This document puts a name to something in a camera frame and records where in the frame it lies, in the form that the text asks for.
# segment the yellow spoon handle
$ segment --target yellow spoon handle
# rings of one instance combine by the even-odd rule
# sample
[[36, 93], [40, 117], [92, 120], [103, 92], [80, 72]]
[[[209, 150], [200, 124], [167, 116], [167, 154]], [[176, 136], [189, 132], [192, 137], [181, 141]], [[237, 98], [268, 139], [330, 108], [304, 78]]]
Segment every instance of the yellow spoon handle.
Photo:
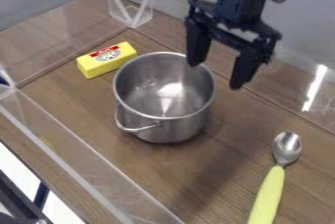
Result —
[[284, 187], [285, 171], [273, 166], [260, 186], [248, 224], [272, 224]]

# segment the butter package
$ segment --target butter package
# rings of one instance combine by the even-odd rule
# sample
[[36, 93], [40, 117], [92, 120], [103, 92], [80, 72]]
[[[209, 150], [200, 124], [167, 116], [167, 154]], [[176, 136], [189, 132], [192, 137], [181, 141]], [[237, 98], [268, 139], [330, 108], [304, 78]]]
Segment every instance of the butter package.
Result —
[[131, 44], [125, 41], [118, 45], [78, 57], [78, 67], [83, 76], [91, 79], [119, 68], [137, 55], [137, 50]]

